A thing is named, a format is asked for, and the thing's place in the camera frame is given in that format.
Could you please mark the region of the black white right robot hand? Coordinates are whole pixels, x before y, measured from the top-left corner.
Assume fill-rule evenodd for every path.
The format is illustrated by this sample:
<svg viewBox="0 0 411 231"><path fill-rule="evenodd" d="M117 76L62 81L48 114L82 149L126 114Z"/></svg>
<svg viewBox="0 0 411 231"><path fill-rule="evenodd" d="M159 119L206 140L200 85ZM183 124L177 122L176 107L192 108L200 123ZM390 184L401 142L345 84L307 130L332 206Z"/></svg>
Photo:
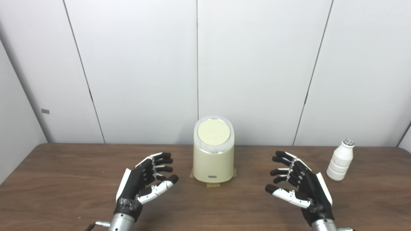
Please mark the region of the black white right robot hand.
<svg viewBox="0 0 411 231"><path fill-rule="evenodd" d="M276 151L272 161L286 168L270 172L276 176L273 184L267 184L266 192L301 208L302 215L310 227L318 221L335 222L333 199L320 172L314 173L304 161L285 151Z"/></svg>

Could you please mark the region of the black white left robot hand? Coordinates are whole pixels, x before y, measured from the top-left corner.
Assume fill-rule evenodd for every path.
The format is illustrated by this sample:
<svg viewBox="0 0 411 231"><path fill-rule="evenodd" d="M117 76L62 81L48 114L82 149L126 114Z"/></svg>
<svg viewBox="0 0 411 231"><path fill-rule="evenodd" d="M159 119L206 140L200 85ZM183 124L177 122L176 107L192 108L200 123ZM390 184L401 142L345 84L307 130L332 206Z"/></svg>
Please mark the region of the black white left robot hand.
<svg viewBox="0 0 411 231"><path fill-rule="evenodd" d="M130 216L134 222L139 218L143 205L156 199L173 187L177 175L166 177L161 172L171 173L171 153L160 152L147 156L134 169L126 169L116 195L114 214Z"/></svg>

